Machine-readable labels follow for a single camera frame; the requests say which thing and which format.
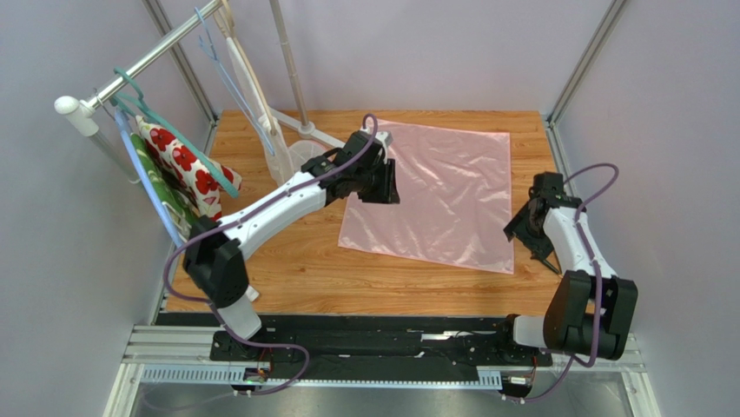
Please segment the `pink cloth napkin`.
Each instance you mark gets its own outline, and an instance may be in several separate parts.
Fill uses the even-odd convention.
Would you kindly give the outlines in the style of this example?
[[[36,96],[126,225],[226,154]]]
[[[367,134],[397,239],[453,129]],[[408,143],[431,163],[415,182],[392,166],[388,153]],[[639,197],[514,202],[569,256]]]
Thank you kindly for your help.
[[[389,132],[397,205],[348,198],[343,248],[512,274],[511,144],[507,132],[380,121]]]

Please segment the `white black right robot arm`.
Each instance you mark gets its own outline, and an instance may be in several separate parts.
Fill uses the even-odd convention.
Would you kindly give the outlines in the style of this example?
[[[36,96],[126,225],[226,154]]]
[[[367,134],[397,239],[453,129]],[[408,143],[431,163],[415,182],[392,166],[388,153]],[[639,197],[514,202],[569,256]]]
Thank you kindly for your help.
[[[560,173],[533,177],[528,201],[505,226],[507,240],[521,242],[532,259],[558,259],[562,277],[542,316],[511,314],[507,331],[517,348],[582,354],[586,363],[616,361],[624,353],[638,288],[622,279],[601,254],[584,202],[565,192]]]

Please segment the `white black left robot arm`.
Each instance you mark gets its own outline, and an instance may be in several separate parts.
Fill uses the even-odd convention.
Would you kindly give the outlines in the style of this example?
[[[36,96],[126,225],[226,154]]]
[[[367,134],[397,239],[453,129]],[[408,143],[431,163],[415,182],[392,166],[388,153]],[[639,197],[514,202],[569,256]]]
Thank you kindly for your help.
[[[247,260],[273,236],[336,200],[398,204],[393,136],[353,132],[344,146],[306,161],[286,183],[258,202],[218,221],[202,217],[192,228],[183,268],[206,295],[225,327],[248,340],[261,318],[248,296]]]

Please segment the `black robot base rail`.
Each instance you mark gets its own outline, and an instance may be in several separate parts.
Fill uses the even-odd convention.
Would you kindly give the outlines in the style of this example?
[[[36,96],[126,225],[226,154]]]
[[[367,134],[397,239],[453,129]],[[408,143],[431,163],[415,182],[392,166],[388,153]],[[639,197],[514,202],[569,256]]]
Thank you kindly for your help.
[[[473,382],[479,367],[544,369],[551,356],[515,347],[497,317],[265,314],[249,345],[214,334],[212,361],[259,362],[307,380]]]

